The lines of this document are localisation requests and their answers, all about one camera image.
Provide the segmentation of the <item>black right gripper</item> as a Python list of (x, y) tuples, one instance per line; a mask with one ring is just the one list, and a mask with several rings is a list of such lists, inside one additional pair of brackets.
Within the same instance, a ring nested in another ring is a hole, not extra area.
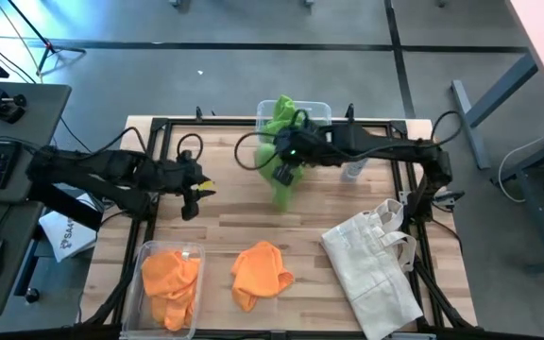
[(316, 166), (313, 151), (317, 124), (304, 123), (300, 127), (283, 127), (274, 138), (275, 155), (279, 158), (272, 173), (273, 179), (290, 186), (297, 178), (295, 171), (300, 166)]

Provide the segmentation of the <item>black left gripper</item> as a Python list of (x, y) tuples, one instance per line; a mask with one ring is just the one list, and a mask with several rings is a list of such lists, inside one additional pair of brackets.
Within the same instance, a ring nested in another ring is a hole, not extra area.
[(189, 221), (195, 218), (199, 213), (197, 205), (197, 194), (199, 196), (213, 196), (216, 194), (215, 190), (196, 190), (192, 188), (193, 185), (198, 186), (212, 186), (213, 181), (205, 176), (200, 175), (200, 167), (196, 160), (192, 158), (192, 152), (190, 150), (183, 150), (177, 156), (177, 161), (183, 166), (183, 177), (181, 182), (181, 194), (183, 196), (184, 205), (181, 208), (181, 217), (184, 221)]

